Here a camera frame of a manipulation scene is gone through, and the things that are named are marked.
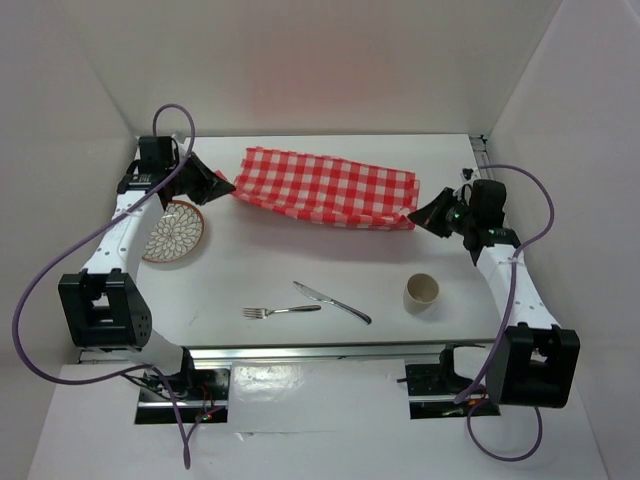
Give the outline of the beige paper cup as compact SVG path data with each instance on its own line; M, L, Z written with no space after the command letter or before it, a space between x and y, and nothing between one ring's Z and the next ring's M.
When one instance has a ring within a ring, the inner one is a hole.
M403 306L411 315L426 311L439 296L439 284L435 278L424 273L412 275L403 292Z

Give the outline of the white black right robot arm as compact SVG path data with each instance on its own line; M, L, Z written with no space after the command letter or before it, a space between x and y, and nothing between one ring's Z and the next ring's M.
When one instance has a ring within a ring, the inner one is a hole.
M525 243L504 225L506 187L475 180L449 187L409 220L440 237L458 234L486 280L502 321L494 345L472 383L456 399L484 388L496 404L538 408L566 405L580 340L544 305L523 259Z

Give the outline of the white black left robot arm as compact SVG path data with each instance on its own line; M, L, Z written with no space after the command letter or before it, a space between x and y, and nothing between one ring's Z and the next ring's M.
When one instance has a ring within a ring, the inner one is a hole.
M58 283L73 343L158 368L163 389L176 399L193 394L198 376L191 355L153 329L136 278L151 233L174 197L204 205L234 189L176 139L139 138L138 155L117 186L115 225L83 268Z

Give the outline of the red white checkered cloth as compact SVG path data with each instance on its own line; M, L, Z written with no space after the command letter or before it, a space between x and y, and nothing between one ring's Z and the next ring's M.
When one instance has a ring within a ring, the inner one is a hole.
M254 147L233 196L296 220L332 227L412 230L420 181L410 171L339 157Z

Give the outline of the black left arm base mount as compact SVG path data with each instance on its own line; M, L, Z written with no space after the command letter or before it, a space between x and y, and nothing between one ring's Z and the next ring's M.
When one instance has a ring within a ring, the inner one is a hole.
M226 423L231 377L229 362L198 365L192 361L180 373L169 375L181 420L187 426ZM176 423L169 392L154 372L127 373L123 379L138 389L137 425Z

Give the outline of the silver table knife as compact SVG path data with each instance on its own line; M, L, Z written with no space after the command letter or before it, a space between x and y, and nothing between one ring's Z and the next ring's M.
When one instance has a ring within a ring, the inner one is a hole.
M336 308L339 308L347 313L349 313L350 315L358 318L359 320L361 320L362 322L364 322L366 325L371 325L372 324L372 319L369 315L363 313L362 311L351 307L343 302L340 302L338 300L335 300L331 297L329 297L328 295L322 294L320 292L318 292L317 290L314 290L298 281L293 281L293 285L294 287L303 295L305 295L306 297L312 299L312 300L316 300L319 302L323 302L329 305L332 305Z

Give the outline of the aluminium frame rail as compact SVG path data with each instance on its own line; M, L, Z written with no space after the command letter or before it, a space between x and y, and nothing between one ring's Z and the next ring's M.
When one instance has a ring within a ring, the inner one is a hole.
M190 148L189 148L187 145L184 145L184 146L185 146L185 148L186 148L187 152L189 152L189 153L194 153L194 152L192 152L192 151L190 150ZM464 185L466 185L466 184L468 184L468 183L471 183L471 182L473 182L473 181L475 181L475 180L470 180L470 181L468 181L467 183L465 183ZM116 223L116 222L115 222L114 218L112 218L112 220L111 220L111 221L110 221L106 226L102 227L102 228L98 231L97 235L98 235L99 241L101 241L102 236L105 234L106 230L107 230L108 228L110 228L110 227L114 226L114 225L115 225L115 223Z

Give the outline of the silver fork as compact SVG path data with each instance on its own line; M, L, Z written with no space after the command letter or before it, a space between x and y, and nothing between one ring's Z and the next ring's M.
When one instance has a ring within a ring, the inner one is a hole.
M281 309L266 309L266 308L243 308L242 315L248 319L265 319L272 315L287 314L287 313L309 313L316 312L321 309L320 305L303 305Z

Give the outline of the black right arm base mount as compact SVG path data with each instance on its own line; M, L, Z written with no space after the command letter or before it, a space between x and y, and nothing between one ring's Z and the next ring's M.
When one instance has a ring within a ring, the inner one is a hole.
M407 387L411 420L463 418L476 407L478 416L499 416L500 409L488 400L486 390L477 390L468 400L455 404L453 398L472 383L470 373L458 374L454 354L464 344L446 344L436 363L410 363L396 380Z

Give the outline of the floral patterned ceramic plate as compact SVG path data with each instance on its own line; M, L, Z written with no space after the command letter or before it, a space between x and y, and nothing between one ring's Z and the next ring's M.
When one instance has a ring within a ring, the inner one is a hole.
M171 201L151 232L142 259L149 263L169 263L188 255L200 243L204 217L193 204Z

